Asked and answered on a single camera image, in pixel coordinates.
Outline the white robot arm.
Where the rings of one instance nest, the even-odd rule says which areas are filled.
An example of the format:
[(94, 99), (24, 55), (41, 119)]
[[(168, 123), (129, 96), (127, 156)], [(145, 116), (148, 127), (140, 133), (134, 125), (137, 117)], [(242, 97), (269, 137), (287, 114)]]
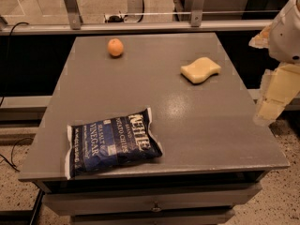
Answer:
[(248, 45), (267, 49), (269, 56), (279, 61), (277, 68), (262, 75), (253, 117), (257, 125), (269, 126), (300, 93), (300, 0), (289, 0)]

